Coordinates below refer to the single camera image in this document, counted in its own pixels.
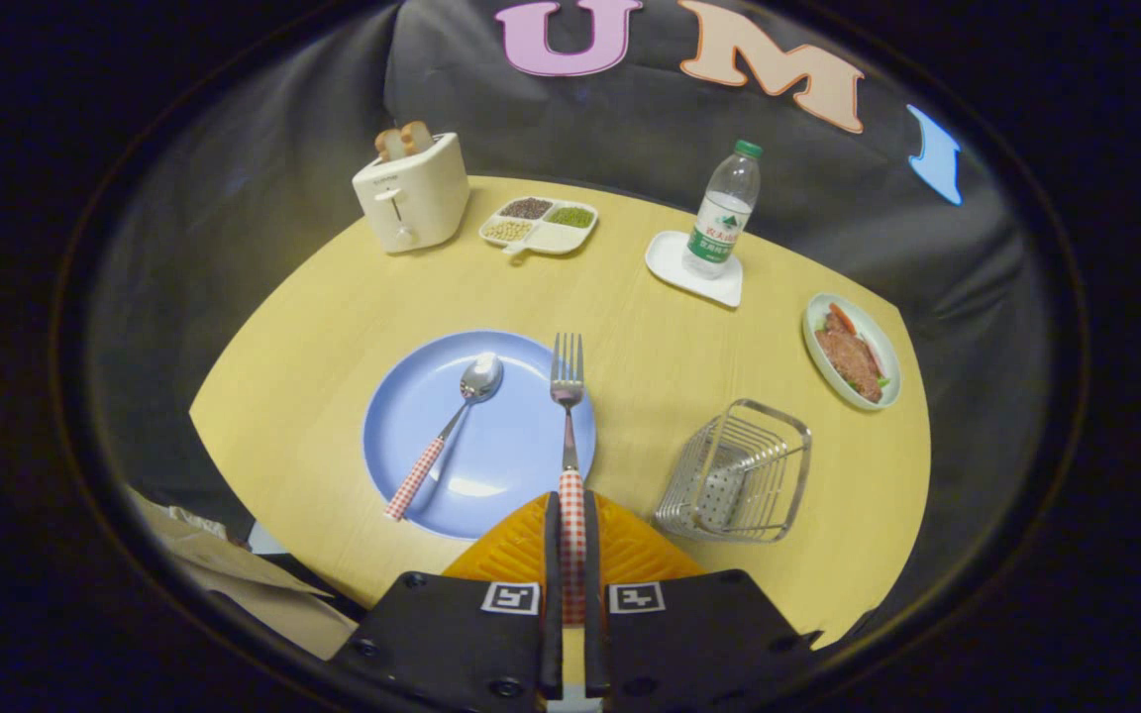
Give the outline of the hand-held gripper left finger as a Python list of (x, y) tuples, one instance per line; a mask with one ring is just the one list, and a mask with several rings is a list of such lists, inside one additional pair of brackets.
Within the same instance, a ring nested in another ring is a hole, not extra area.
[(467, 564), (529, 551), (534, 576), (404, 572), (330, 664), (436, 712), (544, 712), (563, 686), (559, 496), (545, 493), (478, 538)]

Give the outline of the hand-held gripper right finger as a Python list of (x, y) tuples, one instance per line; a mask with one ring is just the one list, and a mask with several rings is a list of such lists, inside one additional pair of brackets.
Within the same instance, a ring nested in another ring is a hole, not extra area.
[(606, 712), (748, 712), (812, 655), (822, 632), (742, 569), (608, 581), (610, 557), (663, 564), (672, 546), (594, 492), (584, 507), (584, 687)]

